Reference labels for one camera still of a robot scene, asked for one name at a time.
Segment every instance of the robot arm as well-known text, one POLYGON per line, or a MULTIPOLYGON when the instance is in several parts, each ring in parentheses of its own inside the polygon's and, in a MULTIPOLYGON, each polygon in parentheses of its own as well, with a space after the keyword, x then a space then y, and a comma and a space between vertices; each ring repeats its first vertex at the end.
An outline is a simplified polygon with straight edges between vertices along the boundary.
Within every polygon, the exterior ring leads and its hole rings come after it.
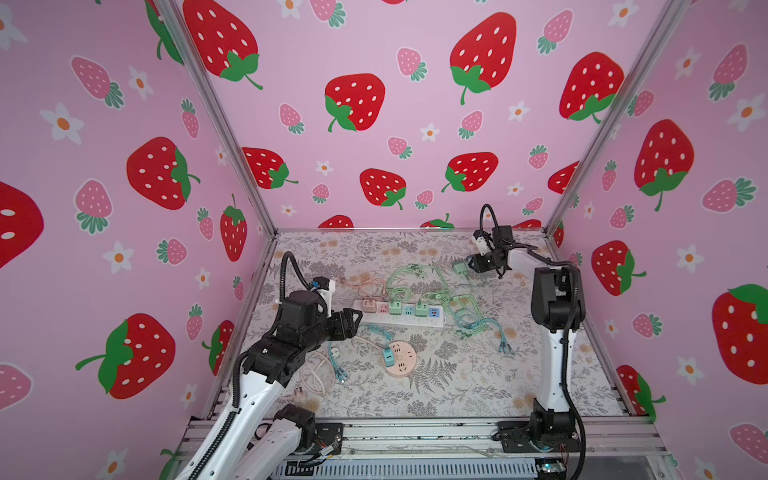
POLYGON ((275 322, 259 341, 238 356, 227 406, 178 480, 231 480, 235 475, 238 479, 264 480, 291 452, 312 446, 314 414, 288 405, 278 412, 269 432, 243 457, 266 411, 304 364, 306 354, 327 340, 340 341, 357 334, 362 312, 348 308, 341 312, 331 310, 335 287, 333 280, 321 276, 312 283, 306 282, 292 253, 285 253, 275 322), (288 260, 306 290, 286 297, 288 260))

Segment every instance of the white flower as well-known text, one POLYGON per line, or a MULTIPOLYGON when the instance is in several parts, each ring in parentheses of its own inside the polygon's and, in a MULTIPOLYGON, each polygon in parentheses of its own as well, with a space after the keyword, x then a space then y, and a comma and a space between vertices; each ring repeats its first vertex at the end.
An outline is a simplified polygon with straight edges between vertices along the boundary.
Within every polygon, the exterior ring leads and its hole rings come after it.
POLYGON ((518 183, 516 183, 516 184, 512 185, 511 187, 507 187, 507 189, 509 190, 509 191, 507 192, 507 195, 515 195, 516 197, 517 197, 517 196, 520 194, 520 192, 522 192, 523 190, 525 190, 525 188, 524 188, 524 187, 521 187, 521 186, 520 186, 520 182, 518 182, 518 183))
POLYGON ((112 480, 118 473, 125 472, 125 456, 128 453, 128 449, 123 450, 120 453, 109 452, 107 457, 107 464, 104 468, 98 471, 96 478, 99 480, 112 480))
POLYGON ((691 245, 687 249, 678 248, 677 255, 680 256, 680 260, 677 262, 678 267, 686 267, 689 272, 694 273, 696 271, 696 265, 704 261, 704 257, 696 253, 696 245, 691 245))
POLYGON ((694 457, 694 462, 696 462, 697 477, 702 480, 718 480, 717 473, 715 473, 715 465, 704 463, 698 457, 694 457))
POLYGON ((704 374, 696 368, 696 359, 693 357, 690 357, 688 360, 684 359, 681 356, 677 357, 677 362, 680 363, 680 368, 677 369, 677 374, 679 376, 684 376, 688 378, 688 382, 690 382, 691 385, 696 385, 696 379, 702 379, 704 378, 704 374))
POLYGON ((315 169, 315 172, 320 172, 321 174, 328 176, 328 172, 332 172, 333 169, 330 165, 328 165, 329 162, 317 162, 317 168, 315 169))
POLYGON ((221 145, 216 149, 216 160, 219 162, 219 165, 227 164, 227 152, 224 151, 221 145))
POLYGON ((147 95, 154 93, 152 87, 150 87, 147 83, 147 72, 136 71, 136 69, 130 65, 128 65, 128 70, 131 71, 131 79, 128 81, 128 84, 131 86, 131 88, 138 90, 141 100, 147 100, 147 95))
POLYGON ((51 136, 54 140, 61 140, 62 138, 68 138, 75 144, 80 144, 80 134, 78 130, 83 128, 85 124, 82 120, 70 117, 67 108, 61 102, 56 104, 56 112, 50 110, 40 110, 40 115, 53 127, 51 128, 51 136))
POLYGON ((11 47, 11 40, 20 41, 21 43, 27 43, 27 38, 21 33, 18 28, 11 24, 13 15, 11 15, 11 7, 0 4, 0 48, 8 51, 11 47))
POLYGON ((120 269, 123 270, 130 270, 131 269, 131 257, 134 255, 134 249, 132 248, 123 248, 123 245, 120 242, 114 243, 114 248, 111 252, 107 252, 102 257, 104 260, 112 263, 112 273, 115 274, 120 271, 120 269))
POLYGON ((194 402, 197 397, 194 395, 194 391, 197 390, 197 385, 187 384, 187 388, 184 390, 184 394, 181 396, 181 402, 184 404, 184 410, 189 407, 190 403, 194 402))
POLYGON ((594 207, 592 207, 592 202, 584 205, 584 216, 588 218, 589 220, 592 220, 592 214, 594 213, 594 207))
POLYGON ((759 94, 752 101, 742 98, 736 102, 736 113, 731 115, 725 123, 736 124, 739 131, 745 131, 752 120, 759 120, 766 116, 766 111, 760 108, 765 97, 765 94, 759 94))
POLYGON ((744 12, 746 10, 746 6, 750 4, 750 0, 730 0, 730 4, 728 4, 728 9, 735 8, 739 11, 739 13, 744 12))
POLYGON ((688 51, 685 52, 685 56, 674 64, 674 66, 677 67, 677 73, 675 74, 674 79, 677 80, 683 75, 690 77, 694 72, 694 65, 699 61, 699 58, 701 58, 701 53, 696 53, 693 47, 688 48, 688 51))
POLYGON ((277 0, 277 4, 280 5, 282 8, 283 18, 286 18, 288 15, 298 19, 299 18, 299 7, 301 6, 301 2, 304 0, 277 0))
POLYGON ((435 124, 429 124, 427 125, 427 128, 422 128, 422 133, 422 141, 435 141, 435 137, 437 137, 437 134, 440 133, 440 130, 435 128, 435 124))
POLYGON ((612 339, 616 338, 616 334, 619 333, 619 329, 616 328, 613 320, 605 320, 605 332, 610 335, 612 339))
POLYGON ((608 26, 618 25, 622 28, 627 26, 627 20, 630 16, 637 13, 640 7, 633 5, 634 0, 624 0, 622 3, 614 3, 614 16, 611 17, 611 21, 608 22, 608 26))
POLYGON ((194 279, 199 283, 199 290, 202 290, 204 286, 209 286, 210 272, 205 271, 203 267, 200 267, 200 273, 194 276, 194 279))
POLYGON ((530 108, 525 106, 525 102, 520 100, 520 103, 509 108, 509 118, 507 120, 523 121, 523 115, 527 114, 530 110, 530 108))

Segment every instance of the white power strip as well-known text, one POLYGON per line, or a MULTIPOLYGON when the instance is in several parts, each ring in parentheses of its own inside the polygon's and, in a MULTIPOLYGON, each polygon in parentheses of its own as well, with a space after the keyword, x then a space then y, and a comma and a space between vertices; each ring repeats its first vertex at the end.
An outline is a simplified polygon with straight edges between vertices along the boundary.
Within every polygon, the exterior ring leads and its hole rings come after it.
MULTIPOLYGON (((403 303, 402 315, 392 315, 391 313, 379 313, 379 311, 389 311, 389 302, 376 302, 376 313, 362 313, 361 323, 376 323, 379 325, 390 326, 427 326, 441 329, 445 325, 445 313, 440 305, 430 305, 430 309, 437 309, 436 316, 416 316, 406 313, 407 310, 415 311, 416 305, 413 303, 403 303)), ((353 302, 353 309, 362 311, 362 300, 353 302)))

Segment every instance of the strawberry wallpaper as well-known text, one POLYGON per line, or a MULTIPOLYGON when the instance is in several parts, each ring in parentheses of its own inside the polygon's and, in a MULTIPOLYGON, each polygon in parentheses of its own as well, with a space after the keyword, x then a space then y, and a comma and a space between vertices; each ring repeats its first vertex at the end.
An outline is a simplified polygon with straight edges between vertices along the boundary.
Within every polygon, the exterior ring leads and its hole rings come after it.
POLYGON ((768 478, 765 18, 765 2, 691 5, 558 243, 689 480, 768 478))
POLYGON ((5 1, 0 476, 167 478, 266 236, 153 2, 5 1))
POLYGON ((541 226, 665 2, 177 3, 275 224, 317 228, 541 226))

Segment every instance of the red strawberry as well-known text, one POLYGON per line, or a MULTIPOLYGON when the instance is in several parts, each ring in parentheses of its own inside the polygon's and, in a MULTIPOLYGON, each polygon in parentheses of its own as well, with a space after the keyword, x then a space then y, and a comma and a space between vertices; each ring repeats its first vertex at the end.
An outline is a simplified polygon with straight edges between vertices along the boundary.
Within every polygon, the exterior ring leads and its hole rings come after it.
POLYGON ((574 13, 569 8, 552 17, 552 20, 544 26, 544 36, 538 39, 538 52, 542 55, 549 55, 555 50, 558 47, 558 42, 565 40, 565 37, 568 36, 573 21, 574 13))
POLYGON ((445 214, 445 220, 437 219, 422 223, 422 228, 453 228, 453 223, 448 223, 450 216, 451 214, 445 214))
POLYGON ((224 209, 219 221, 221 240, 224 242, 224 250, 231 261, 237 262, 245 248, 245 239, 248 236, 248 224, 245 221, 243 211, 237 208, 235 196, 232 195, 232 205, 224 209))
POLYGON ((117 82, 110 82, 107 71, 96 63, 80 56, 73 56, 71 61, 74 76, 83 84, 85 90, 96 100, 103 100, 108 107, 120 110, 125 104, 123 92, 117 82))
POLYGON ((710 99, 718 101, 736 89, 736 80, 746 71, 746 45, 738 44, 731 48, 712 75, 714 83, 710 85, 710 99))
POLYGON ((203 234, 205 240, 212 240, 214 238, 214 219, 208 215, 208 210, 201 207, 197 211, 197 221, 200 222, 200 233, 203 234))
POLYGON ((605 53, 593 51, 579 60, 571 70, 563 95, 560 97, 560 116, 569 120, 584 120, 611 106, 624 71, 605 53))
POLYGON ((632 402, 635 414, 648 415, 652 422, 656 422, 656 407, 654 407, 654 403, 664 403, 667 401, 667 398, 661 396, 660 399, 653 400, 650 387, 643 376, 629 365, 619 366, 616 372, 619 374, 621 385, 624 386, 632 402))
POLYGON ((525 204, 525 208, 523 208, 523 215, 526 217, 529 215, 533 215, 533 213, 541 208, 541 205, 544 204, 544 199, 539 197, 535 198, 528 203, 525 204))
POLYGON ((264 148, 243 147, 243 153, 259 187, 269 190, 282 187, 285 182, 299 183, 296 180, 288 180, 288 165, 275 152, 264 148))
POLYGON ((344 5, 336 0, 310 0, 315 16, 321 22, 328 22, 331 28, 341 28, 344 25, 344 5))
POLYGON ((326 85, 326 110, 333 124, 346 130, 368 130, 376 122, 384 102, 385 88, 379 77, 370 73, 344 75, 326 85))
POLYGON ((614 186, 616 181, 616 161, 611 158, 607 164, 605 164, 605 172, 603 172, 603 191, 609 191, 614 186))
POLYGON ((136 313, 109 334, 106 354, 85 359, 74 368, 80 370, 104 359, 98 370, 99 383, 112 398, 128 399, 160 378, 175 355, 176 343, 170 333, 151 316, 136 313))
POLYGON ((192 191, 187 159, 166 137, 148 141, 128 157, 128 182, 142 196, 168 210, 184 206, 192 191))
POLYGON ((624 205, 624 208, 619 207, 616 209, 613 215, 611 215, 611 226, 613 228, 624 228, 627 223, 632 223, 634 219, 634 208, 631 205, 624 205))
POLYGON ((632 328, 634 328, 634 331, 640 333, 647 339, 661 335, 662 325, 663 323, 659 321, 659 317, 655 316, 653 313, 651 313, 650 316, 641 313, 632 320, 632 328))
POLYGON ((424 210, 434 199, 435 195, 431 190, 424 190, 420 194, 416 195, 416 202, 414 205, 416 205, 416 208, 419 210, 424 210))
POLYGON ((547 160, 549 160, 549 154, 547 153, 547 148, 544 145, 536 145, 536 147, 531 149, 529 155, 531 155, 531 157, 528 159, 528 164, 530 164, 536 170, 539 168, 544 168, 547 160))
POLYGON ((449 183, 440 191, 445 193, 445 189, 451 186, 457 192, 473 192, 485 185, 497 166, 498 157, 491 152, 453 157, 445 170, 445 179, 449 183))
POLYGON ((334 215, 322 222, 317 228, 354 228, 355 225, 346 215, 334 215))
POLYGON ((517 225, 513 225, 512 228, 541 228, 541 220, 526 220, 525 222, 520 222, 517 225))
POLYGON ((232 288, 235 289, 235 298, 242 302, 243 291, 245 287, 243 286, 243 281, 239 276, 235 276, 235 280, 232 281, 232 288))
POLYGON ((571 182, 571 178, 574 176, 578 162, 574 162, 568 165, 566 168, 562 168, 552 174, 547 181, 547 187, 556 194, 562 195, 565 192, 565 188, 568 183, 571 182))
POLYGON ((184 0, 184 21, 205 68, 217 77, 240 81, 259 67, 259 46, 253 33, 214 0, 184 0))
POLYGON ((230 345, 230 339, 232 338, 232 332, 235 329, 235 325, 229 321, 224 320, 221 325, 216 328, 214 335, 210 338, 210 346, 205 344, 203 340, 203 348, 209 349, 208 353, 208 366, 210 371, 214 375, 219 374, 219 368, 221 367, 221 361, 224 360, 224 354, 227 352, 227 347, 230 345))
POLYGON ((181 110, 181 121, 184 122, 184 126, 187 128, 190 137, 197 138, 197 133, 200 131, 200 122, 197 121, 194 107, 189 98, 185 98, 184 101, 181 102, 181 110))
POLYGON ((13 363, 0 362, 0 412, 27 398, 33 386, 27 372, 13 363))
POLYGON ((75 218, 83 231, 95 235, 109 227, 107 217, 112 215, 112 200, 98 180, 86 180, 74 196, 74 205, 80 210, 75 218))
POLYGON ((643 90, 639 95, 635 95, 627 108, 627 115, 630 117, 640 117, 654 103, 654 94, 648 90, 643 90))
POLYGON ((27 250, 43 233, 43 226, 35 201, 0 182, 0 268, 27 250))
POLYGON ((301 123, 301 114, 288 104, 280 105, 280 121, 288 127, 288 131, 294 135, 304 132, 304 124, 301 123))
POLYGON ((600 245, 592 252, 592 271, 608 293, 619 296, 632 286, 633 276, 646 276, 634 272, 634 257, 624 242, 614 240, 600 245))
POLYGON ((740 178, 733 182, 730 178, 720 180, 701 198, 701 206, 713 212, 724 214, 734 207, 744 207, 754 200, 757 185, 752 180, 740 178))
POLYGON ((491 90, 507 77, 515 53, 518 26, 515 17, 499 12, 486 18, 458 41, 451 51, 453 81, 478 94, 491 90))
POLYGON ((476 131, 480 130, 481 126, 482 112, 480 110, 473 111, 462 120, 462 127, 459 128, 458 135, 462 140, 469 140, 476 131))
POLYGON ((768 290, 754 284, 728 290, 712 305, 712 324, 731 373, 768 384, 768 290))
POLYGON ((554 230, 552 238, 554 238, 554 244, 560 248, 560 246, 563 244, 563 240, 565 239, 565 229, 563 228, 562 222, 560 222, 558 228, 554 230))
POLYGON ((694 146, 672 120, 654 124, 643 140, 634 165, 634 183, 649 197, 659 196, 680 185, 694 164, 694 146))
POLYGON ((744 453, 758 462, 768 465, 768 432, 751 423, 735 425, 729 431, 730 439, 744 453))
POLYGON ((413 154, 413 150, 408 146, 408 142, 402 138, 390 137, 386 143, 389 146, 389 153, 396 157, 406 159, 413 154))
POLYGON ((314 200, 316 204, 322 205, 328 201, 330 194, 328 185, 319 184, 312 189, 312 200, 314 200))
POLYGON ((189 316, 187 319, 187 336, 193 342, 203 329, 203 307, 195 303, 189 311, 189 316))
POLYGON ((400 206, 400 200, 406 195, 406 181, 397 174, 369 168, 360 174, 360 187, 366 200, 377 207, 400 206))

